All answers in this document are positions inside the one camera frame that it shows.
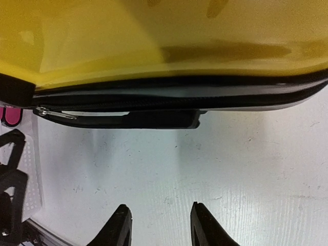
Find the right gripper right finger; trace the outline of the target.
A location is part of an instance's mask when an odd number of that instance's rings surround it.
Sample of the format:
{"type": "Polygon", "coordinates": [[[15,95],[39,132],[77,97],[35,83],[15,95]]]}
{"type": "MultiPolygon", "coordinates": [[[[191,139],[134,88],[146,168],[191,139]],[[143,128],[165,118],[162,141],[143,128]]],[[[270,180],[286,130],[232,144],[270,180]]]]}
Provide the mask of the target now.
{"type": "Polygon", "coordinates": [[[193,203],[190,219],[192,245],[237,245],[203,203],[193,203]]]}

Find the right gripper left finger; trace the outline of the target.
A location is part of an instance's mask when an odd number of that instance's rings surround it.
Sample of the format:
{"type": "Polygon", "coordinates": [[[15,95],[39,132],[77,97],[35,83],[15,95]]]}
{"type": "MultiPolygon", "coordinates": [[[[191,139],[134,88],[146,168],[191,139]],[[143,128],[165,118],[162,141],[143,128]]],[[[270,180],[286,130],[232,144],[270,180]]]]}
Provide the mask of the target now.
{"type": "Polygon", "coordinates": [[[88,246],[130,246],[132,243],[132,213],[120,204],[88,246]]]}

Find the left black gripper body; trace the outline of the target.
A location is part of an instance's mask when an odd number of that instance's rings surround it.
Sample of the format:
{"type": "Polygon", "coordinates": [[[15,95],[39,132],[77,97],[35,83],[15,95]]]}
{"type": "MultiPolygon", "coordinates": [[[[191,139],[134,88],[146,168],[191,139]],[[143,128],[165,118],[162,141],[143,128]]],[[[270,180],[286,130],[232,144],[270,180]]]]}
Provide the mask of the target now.
{"type": "Polygon", "coordinates": [[[1,174],[1,245],[22,241],[22,216],[28,175],[20,170],[1,174]]]}

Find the silver zipper pull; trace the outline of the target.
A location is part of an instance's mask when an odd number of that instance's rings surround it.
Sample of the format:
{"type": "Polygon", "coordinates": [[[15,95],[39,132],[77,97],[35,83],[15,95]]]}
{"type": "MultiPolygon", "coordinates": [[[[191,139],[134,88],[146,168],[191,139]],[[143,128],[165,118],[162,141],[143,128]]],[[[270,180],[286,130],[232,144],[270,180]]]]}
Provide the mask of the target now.
{"type": "Polygon", "coordinates": [[[55,111],[51,111],[47,108],[44,107],[36,107],[35,108],[38,115],[40,116],[46,116],[46,115],[51,115],[51,116],[56,116],[56,117],[60,117],[60,118],[65,118],[65,119],[70,119],[70,120],[76,120],[77,116],[75,115],[70,115],[70,114],[66,114],[66,113],[62,113],[62,112],[55,112],[55,111]]]}

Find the yellow Pikachu suitcase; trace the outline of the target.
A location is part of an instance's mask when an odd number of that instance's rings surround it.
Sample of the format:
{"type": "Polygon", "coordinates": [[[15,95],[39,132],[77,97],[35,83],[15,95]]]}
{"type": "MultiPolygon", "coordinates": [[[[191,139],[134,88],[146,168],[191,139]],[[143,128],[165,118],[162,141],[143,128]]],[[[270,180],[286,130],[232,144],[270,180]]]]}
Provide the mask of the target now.
{"type": "Polygon", "coordinates": [[[327,1],[1,1],[1,107],[57,124],[195,129],[326,86],[327,1]]]}

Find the black pink drawer organizer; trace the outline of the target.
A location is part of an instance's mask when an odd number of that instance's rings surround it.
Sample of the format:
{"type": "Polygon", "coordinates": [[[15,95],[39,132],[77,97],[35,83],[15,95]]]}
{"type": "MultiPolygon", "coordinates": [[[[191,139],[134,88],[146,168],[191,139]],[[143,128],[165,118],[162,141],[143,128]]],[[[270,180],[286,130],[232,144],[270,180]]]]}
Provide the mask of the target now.
{"type": "Polygon", "coordinates": [[[21,123],[23,109],[1,107],[1,124],[7,127],[16,127],[21,123]]]}

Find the white plastic basket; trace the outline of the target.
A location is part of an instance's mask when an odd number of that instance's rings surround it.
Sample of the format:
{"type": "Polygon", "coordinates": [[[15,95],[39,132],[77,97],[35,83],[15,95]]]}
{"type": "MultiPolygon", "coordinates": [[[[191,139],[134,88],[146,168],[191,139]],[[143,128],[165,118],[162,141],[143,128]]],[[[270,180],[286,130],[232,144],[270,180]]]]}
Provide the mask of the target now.
{"type": "Polygon", "coordinates": [[[44,195],[37,123],[30,119],[21,123],[18,129],[24,133],[26,141],[18,165],[18,169],[28,175],[22,216],[22,221],[26,221],[41,210],[44,195]]]}

